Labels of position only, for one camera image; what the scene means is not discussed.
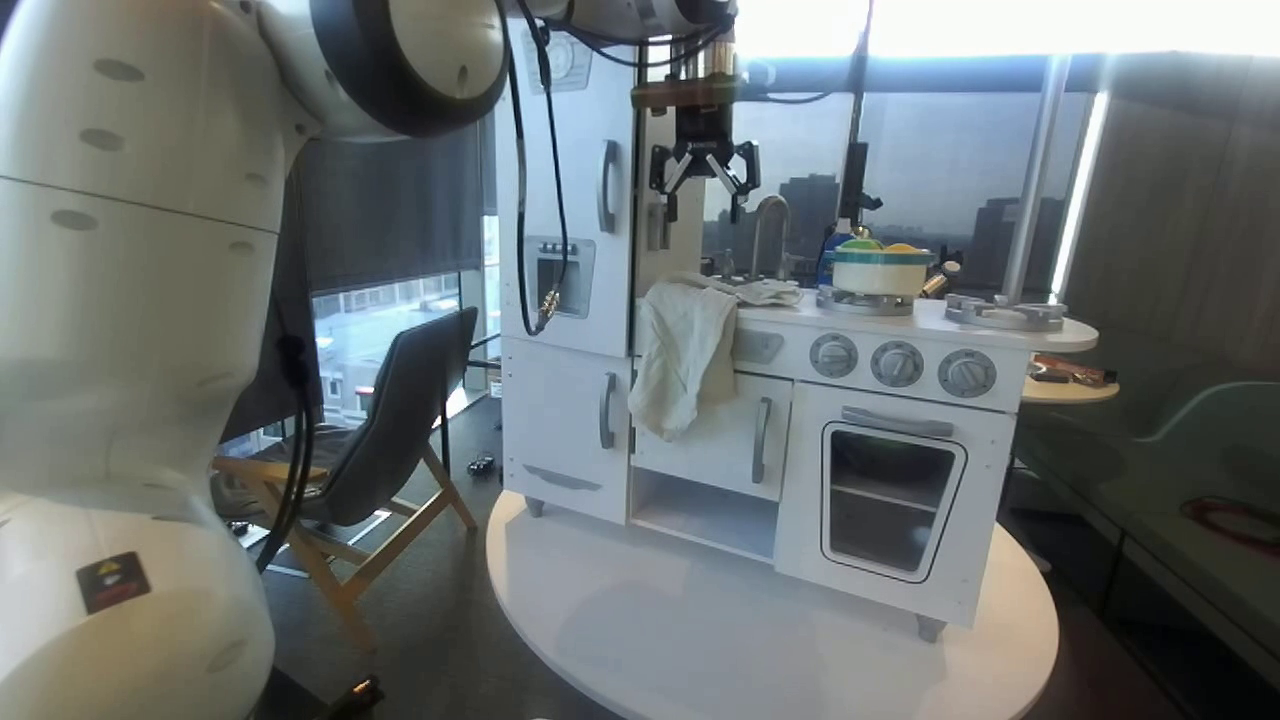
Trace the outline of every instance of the wooden chair legs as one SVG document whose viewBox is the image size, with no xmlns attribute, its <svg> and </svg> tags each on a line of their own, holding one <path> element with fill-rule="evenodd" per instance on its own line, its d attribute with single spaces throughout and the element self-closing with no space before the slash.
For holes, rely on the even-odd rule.
<svg viewBox="0 0 1280 720">
<path fill-rule="evenodd" d="M 360 611 L 356 609 L 356 600 L 369 589 L 369 585 L 383 570 L 401 552 L 404 552 L 404 548 L 413 542 L 413 538 L 426 529 L 431 520 L 448 506 L 452 506 L 454 512 L 458 514 L 467 532 L 475 532 L 476 529 L 475 518 L 471 516 L 471 511 L 467 510 L 462 496 L 458 495 L 458 488 L 449 479 L 448 473 L 444 471 L 444 465 L 435 455 L 435 451 L 428 448 L 422 456 L 422 461 L 426 462 L 426 468 L 431 471 L 435 482 L 439 483 L 440 489 L 424 505 L 413 505 L 398 497 L 392 498 L 387 503 L 387 510 L 404 516 L 406 520 L 374 552 L 366 553 L 349 544 L 314 533 L 301 525 L 294 525 L 289 532 L 289 546 L 293 548 L 298 564 L 311 575 L 311 580 L 320 589 L 320 594 L 338 611 L 338 618 L 342 620 L 343 626 L 356 647 L 362 652 L 374 652 L 374 634 L 360 616 Z M 253 477 L 241 477 L 241 479 L 244 487 L 261 503 L 266 514 L 275 518 L 275 514 L 280 510 L 279 484 L 264 482 Z M 329 568 L 328 559 L 330 556 L 356 565 L 356 571 L 346 583 L 338 580 L 337 575 L 333 574 L 333 569 Z"/>
</svg>

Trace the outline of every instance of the chair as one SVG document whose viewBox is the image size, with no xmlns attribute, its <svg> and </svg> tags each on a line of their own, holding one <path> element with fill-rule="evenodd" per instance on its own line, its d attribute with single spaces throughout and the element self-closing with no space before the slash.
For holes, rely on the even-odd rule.
<svg viewBox="0 0 1280 720">
<path fill-rule="evenodd" d="M 301 524 L 288 536 L 298 562 L 338 611 L 362 651 L 374 651 L 374 638 L 356 610 L 356 600 L 370 583 L 445 507 L 452 505 L 468 530 L 476 528 L 448 471 L 428 443 L 448 389 L 456 387 L 466 372 L 476 315 L 475 307 L 467 307 L 396 336 L 378 373 L 365 423 L 355 430 L 333 428 L 316 433 L 316 466 L 307 478 L 314 487 L 306 492 L 300 520 L 355 525 L 379 509 L 406 518 L 372 553 Z M 279 511 L 289 452 L 285 441 L 251 459 L 215 457 L 212 469 L 218 474 L 211 486 L 219 515 L 228 520 L 269 524 Z M 426 462 L 440 491 L 417 506 L 396 493 L 408 482 L 420 460 Z M 356 571 L 347 582 L 339 582 L 328 557 L 351 562 L 357 566 Z"/>
</svg>

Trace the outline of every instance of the stove burner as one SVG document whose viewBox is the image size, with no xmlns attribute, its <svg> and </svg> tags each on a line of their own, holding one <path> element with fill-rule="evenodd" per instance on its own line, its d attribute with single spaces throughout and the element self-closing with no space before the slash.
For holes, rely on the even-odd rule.
<svg viewBox="0 0 1280 720">
<path fill-rule="evenodd" d="M 947 295 L 947 319 L 964 325 L 1046 333 L 1062 329 L 1066 305 L 1024 302 L 1002 305 L 980 297 Z"/>
<path fill-rule="evenodd" d="M 915 297 L 910 295 L 864 295 L 836 290 L 829 284 L 818 288 L 817 302 L 824 310 L 855 315 L 910 315 L 915 309 Z"/>
</svg>

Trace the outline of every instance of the white toy kitchen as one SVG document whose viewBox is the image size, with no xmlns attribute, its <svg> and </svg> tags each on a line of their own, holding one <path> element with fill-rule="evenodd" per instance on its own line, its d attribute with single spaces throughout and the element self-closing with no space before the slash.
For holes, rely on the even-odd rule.
<svg viewBox="0 0 1280 720">
<path fill-rule="evenodd" d="M 527 337 L 516 190 L 499 183 L 506 488 L 548 521 L 573 511 L 666 533 L 914 612 L 925 639 L 972 626 L 1028 361 L 1087 350 L 1097 332 L 1070 319 L 1047 332 L 975 325 L 941 300 L 865 315 L 806 291 L 797 306 L 739 309 L 733 400 L 699 409 L 673 442 L 635 427 L 627 393 L 649 342 L 636 300 L 663 273 L 698 269 L 704 188 L 686 183 L 680 219 L 666 223 L 634 178 L 648 176 L 636 149 L 669 143 L 671 118 L 630 109 L 632 70 L 558 42 L 572 81 L 553 85 L 559 132 L 589 150 L 564 151 L 563 174 L 598 186 L 566 188 L 572 311 Z M 530 58 L 516 60 L 532 78 Z M 515 177 L 503 165 L 515 158 L 509 101 L 495 111 L 499 178 Z M 538 113 L 525 124 L 545 133 Z M 541 145 L 531 177 L 549 172 Z M 550 183 L 530 182 L 526 206 L 536 307 L 549 274 L 539 263 L 554 263 L 561 242 Z"/>
</svg>

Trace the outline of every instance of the knob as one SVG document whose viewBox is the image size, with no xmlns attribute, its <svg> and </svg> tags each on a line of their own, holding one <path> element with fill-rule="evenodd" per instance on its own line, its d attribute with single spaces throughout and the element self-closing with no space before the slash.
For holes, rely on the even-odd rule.
<svg viewBox="0 0 1280 720">
<path fill-rule="evenodd" d="M 957 350 L 942 360 L 938 380 L 956 397 L 977 397 L 996 384 L 996 365 L 977 350 Z"/>
<path fill-rule="evenodd" d="M 920 379 L 924 359 L 908 342 L 886 342 L 872 355 L 872 374 L 888 387 L 906 387 Z"/>
<path fill-rule="evenodd" d="M 858 348 L 840 333 L 827 333 L 809 347 L 809 364 L 827 378 L 842 378 L 858 366 Z"/>
</svg>

